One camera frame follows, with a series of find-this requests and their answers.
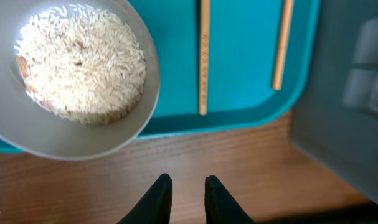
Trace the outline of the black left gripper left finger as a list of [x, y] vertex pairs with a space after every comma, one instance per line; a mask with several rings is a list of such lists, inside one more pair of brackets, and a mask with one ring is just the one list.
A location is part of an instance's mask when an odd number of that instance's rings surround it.
[[139, 202], [117, 224], [169, 224], [172, 179], [161, 174]]

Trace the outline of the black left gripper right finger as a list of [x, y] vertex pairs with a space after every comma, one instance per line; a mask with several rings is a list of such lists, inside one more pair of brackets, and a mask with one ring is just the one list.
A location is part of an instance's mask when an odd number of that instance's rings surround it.
[[207, 224], [255, 224], [214, 175], [205, 179], [204, 206]]

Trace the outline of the white rice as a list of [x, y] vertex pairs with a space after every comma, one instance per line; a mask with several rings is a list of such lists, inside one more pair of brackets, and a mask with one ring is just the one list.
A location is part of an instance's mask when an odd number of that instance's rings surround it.
[[89, 5], [54, 6], [21, 28], [16, 61], [26, 94], [43, 109], [82, 124], [108, 124], [139, 102], [144, 52], [116, 14]]

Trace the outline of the grey bowl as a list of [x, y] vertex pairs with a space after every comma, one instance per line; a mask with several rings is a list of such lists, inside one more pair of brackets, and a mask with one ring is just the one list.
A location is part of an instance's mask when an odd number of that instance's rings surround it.
[[68, 1], [0, 1], [0, 140], [40, 157], [64, 161], [95, 159], [127, 145], [148, 124], [160, 92], [158, 55], [146, 24], [129, 1], [87, 1], [117, 14], [135, 33], [146, 59], [146, 81], [139, 103], [123, 119], [86, 126], [56, 117], [25, 92], [14, 44], [30, 16]]

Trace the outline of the wooden chopstick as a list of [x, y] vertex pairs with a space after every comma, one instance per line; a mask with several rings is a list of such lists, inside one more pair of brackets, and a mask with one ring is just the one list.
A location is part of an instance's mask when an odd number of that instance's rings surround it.
[[272, 88], [281, 90], [283, 84], [283, 75], [286, 62], [286, 53], [290, 38], [291, 20], [293, 15], [295, 1], [284, 0], [280, 22], [280, 33], [278, 38], [278, 47], [276, 49], [275, 69], [273, 74]]
[[207, 114], [209, 43], [210, 43], [210, 0], [200, 0], [200, 43], [199, 43], [199, 114]]

